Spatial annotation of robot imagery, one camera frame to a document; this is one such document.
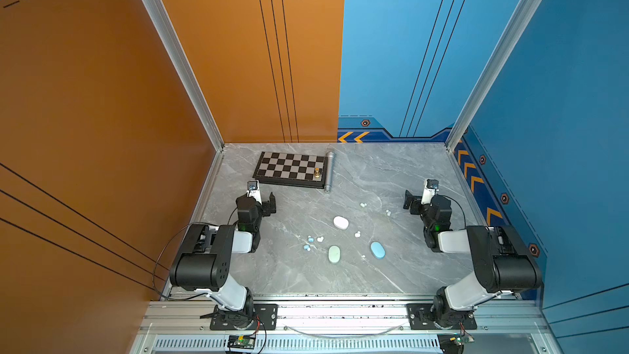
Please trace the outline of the mint green earbud case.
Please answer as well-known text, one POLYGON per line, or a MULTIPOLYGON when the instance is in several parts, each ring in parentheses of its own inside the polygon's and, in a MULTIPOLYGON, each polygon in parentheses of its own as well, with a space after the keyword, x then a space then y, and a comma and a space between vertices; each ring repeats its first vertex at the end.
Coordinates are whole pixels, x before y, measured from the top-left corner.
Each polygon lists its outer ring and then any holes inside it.
POLYGON ((328 259, 329 262, 332 264, 337 264, 340 262, 341 259, 341 249, 339 246, 337 245, 333 245, 329 248, 328 251, 328 259))

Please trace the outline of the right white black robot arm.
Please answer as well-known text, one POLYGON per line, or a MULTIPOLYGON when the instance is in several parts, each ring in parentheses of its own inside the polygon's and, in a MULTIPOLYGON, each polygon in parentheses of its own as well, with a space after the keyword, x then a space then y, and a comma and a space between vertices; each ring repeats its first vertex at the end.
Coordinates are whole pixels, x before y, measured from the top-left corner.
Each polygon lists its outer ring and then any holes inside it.
POLYGON ((505 293, 522 293, 542 286, 542 270, 516 229, 466 226, 453 230, 451 202, 430 188, 421 197, 405 192, 403 208, 421 218, 427 247, 433 252, 468 254, 473 262, 470 274, 437 290, 432 305, 407 307, 412 329, 474 329, 473 313, 478 306, 505 293))

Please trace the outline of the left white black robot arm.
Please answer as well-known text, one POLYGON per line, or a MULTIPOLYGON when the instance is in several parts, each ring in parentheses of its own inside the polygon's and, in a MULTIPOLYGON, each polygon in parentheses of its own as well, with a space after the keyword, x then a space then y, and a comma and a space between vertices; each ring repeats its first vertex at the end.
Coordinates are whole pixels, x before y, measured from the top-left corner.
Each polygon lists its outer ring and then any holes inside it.
POLYGON ((246 330, 264 326, 271 308, 256 309, 250 288, 241 285, 230 273, 232 255, 257 251, 261 222, 277 212, 275 195, 260 202, 252 195, 236 199, 238 219, 234 224, 214 226, 194 223, 189 226, 170 268, 174 287, 193 291, 212 299, 213 311, 200 316, 215 330, 246 330))

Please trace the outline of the blue earbud case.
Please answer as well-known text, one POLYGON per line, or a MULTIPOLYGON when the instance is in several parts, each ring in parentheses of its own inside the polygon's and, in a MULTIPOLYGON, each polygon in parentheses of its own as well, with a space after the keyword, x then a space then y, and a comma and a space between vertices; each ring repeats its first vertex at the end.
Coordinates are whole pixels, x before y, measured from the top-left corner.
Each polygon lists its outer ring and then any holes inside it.
POLYGON ((374 241, 370 244, 370 251, 372 252, 373 256, 378 260, 381 260, 386 256, 386 250, 383 247, 383 244, 380 244, 380 242, 377 241, 374 241))

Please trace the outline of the white earbud case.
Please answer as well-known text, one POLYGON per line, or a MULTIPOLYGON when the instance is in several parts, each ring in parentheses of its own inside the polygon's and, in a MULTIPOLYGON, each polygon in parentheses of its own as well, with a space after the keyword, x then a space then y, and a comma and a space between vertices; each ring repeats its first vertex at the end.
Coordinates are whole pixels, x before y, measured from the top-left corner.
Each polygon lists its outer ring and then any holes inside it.
POLYGON ((336 228, 345 230, 349 227, 349 220, 343 216, 335 216, 333 224, 336 228))

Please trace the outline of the black white chessboard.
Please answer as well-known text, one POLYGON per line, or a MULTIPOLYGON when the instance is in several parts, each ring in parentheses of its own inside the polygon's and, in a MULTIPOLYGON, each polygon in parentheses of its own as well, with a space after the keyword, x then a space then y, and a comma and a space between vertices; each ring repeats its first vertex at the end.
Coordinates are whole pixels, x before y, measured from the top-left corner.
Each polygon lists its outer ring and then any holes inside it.
POLYGON ((286 152, 262 152, 252 178, 261 184, 324 188, 325 157, 286 152), (314 179, 316 168, 321 179, 314 179))

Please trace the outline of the left green circuit board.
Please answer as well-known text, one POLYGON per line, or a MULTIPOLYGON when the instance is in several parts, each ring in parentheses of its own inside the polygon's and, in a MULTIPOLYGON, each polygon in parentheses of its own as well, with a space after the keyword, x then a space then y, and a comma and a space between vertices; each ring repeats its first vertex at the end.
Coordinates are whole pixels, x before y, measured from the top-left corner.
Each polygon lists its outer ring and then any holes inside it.
POLYGON ((230 335, 226 344, 229 352, 252 352, 256 348, 255 335, 230 335))

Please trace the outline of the right circuit board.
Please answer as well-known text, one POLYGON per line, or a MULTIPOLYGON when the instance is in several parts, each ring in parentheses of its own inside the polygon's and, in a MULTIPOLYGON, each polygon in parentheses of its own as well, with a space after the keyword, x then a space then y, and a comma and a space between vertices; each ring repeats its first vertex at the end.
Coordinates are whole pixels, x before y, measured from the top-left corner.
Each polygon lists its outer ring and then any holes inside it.
POLYGON ((443 354, 464 354, 466 346, 475 341, 471 335, 460 334, 439 334, 437 338, 443 354))

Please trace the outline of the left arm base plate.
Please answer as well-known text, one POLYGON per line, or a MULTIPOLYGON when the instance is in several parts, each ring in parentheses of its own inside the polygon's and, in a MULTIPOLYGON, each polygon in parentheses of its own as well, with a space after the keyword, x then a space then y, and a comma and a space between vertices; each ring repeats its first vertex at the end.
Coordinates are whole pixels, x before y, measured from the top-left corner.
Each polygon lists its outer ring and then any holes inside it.
POLYGON ((278 305, 270 303, 254 303, 242 311, 220 310, 217 306, 213 313, 206 315, 210 320, 211 330, 219 331, 254 331, 258 323, 263 330, 276 329, 278 321, 278 305))

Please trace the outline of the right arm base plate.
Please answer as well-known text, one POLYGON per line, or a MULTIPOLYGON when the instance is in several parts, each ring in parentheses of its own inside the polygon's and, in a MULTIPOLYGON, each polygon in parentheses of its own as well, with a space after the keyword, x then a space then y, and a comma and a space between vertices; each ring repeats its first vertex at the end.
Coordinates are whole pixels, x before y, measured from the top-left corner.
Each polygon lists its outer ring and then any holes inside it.
POLYGON ((406 305, 406 312, 412 330, 478 328, 471 311, 454 311, 447 306, 436 310, 433 304, 410 303, 406 305))

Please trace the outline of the aluminium front rail frame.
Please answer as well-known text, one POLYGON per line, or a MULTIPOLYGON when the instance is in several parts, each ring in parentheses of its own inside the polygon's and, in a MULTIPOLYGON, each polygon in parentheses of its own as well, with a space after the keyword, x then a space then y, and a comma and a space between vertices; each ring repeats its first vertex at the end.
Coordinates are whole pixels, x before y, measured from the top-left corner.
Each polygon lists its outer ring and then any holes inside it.
POLYGON ((476 330, 412 330, 406 305, 428 303, 426 295, 262 295, 256 303, 278 305, 276 329, 211 330, 200 316, 209 301, 151 303, 132 343, 132 353, 442 353, 439 334, 471 335, 465 353, 560 353, 533 301, 507 296, 473 314, 476 330), (255 335, 252 352, 229 352, 230 335, 255 335))

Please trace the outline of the right aluminium corner post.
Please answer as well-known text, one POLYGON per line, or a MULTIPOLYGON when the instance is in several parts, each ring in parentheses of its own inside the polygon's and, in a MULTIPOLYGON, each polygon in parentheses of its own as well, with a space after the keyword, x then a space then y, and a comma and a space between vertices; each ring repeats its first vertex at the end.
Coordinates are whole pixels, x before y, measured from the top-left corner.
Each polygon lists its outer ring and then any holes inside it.
POLYGON ((448 152, 455 151, 541 3, 542 0, 519 0, 445 142, 448 152))

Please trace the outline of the aluminium corner post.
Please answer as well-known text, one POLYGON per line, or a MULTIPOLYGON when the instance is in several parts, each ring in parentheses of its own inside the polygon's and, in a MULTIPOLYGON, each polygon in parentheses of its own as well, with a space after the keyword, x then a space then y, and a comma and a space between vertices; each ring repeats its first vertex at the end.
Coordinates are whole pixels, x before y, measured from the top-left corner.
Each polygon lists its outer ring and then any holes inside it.
POLYGON ((214 149, 224 151, 215 118, 162 0, 141 0, 214 149))
POLYGON ((445 142, 448 152, 455 151, 541 3, 542 0, 519 0, 445 142))

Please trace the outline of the left aluminium corner post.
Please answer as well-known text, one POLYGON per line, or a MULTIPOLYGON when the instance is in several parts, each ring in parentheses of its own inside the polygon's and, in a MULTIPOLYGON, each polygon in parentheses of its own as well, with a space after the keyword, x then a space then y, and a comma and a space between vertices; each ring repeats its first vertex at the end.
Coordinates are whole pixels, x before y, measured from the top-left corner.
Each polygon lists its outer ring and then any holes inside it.
POLYGON ((224 151, 215 118, 162 0, 141 0, 214 149, 224 151))

